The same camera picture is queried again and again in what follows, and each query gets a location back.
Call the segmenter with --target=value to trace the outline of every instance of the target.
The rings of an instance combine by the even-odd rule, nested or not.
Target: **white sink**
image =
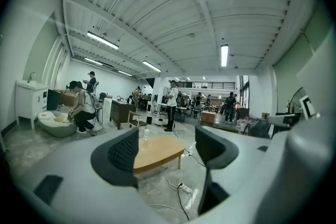
[[[36,81],[31,81],[30,83],[28,83],[27,80],[17,80],[16,85],[19,85],[20,87],[31,89],[34,91],[49,88],[48,85],[37,83]]]

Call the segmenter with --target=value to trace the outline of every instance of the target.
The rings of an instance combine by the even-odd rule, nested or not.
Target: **cardboard box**
[[[265,119],[265,120],[266,120],[268,117],[269,117],[269,113],[262,113],[262,114],[261,114],[261,118],[262,118],[262,119]]]
[[[75,106],[78,102],[78,96],[74,92],[65,91],[62,93],[61,102],[65,106]]]

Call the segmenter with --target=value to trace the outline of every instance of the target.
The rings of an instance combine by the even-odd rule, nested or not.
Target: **bean bag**
[[[39,124],[42,130],[47,133],[64,138],[76,131],[76,125],[68,121],[67,113],[57,112],[57,116],[51,111],[41,112],[38,115]]]

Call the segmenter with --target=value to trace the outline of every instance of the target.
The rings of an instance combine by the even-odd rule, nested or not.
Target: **sneaker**
[[[81,132],[79,129],[77,129],[77,130],[76,130],[76,133],[78,133],[78,134],[86,134],[86,131]]]

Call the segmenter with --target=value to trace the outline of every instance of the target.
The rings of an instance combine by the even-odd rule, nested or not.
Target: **white cabinet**
[[[17,125],[20,124],[19,117],[24,117],[30,119],[31,128],[35,128],[34,120],[38,113],[47,110],[48,88],[49,86],[36,83],[36,81],[16,82],[15,114]]]

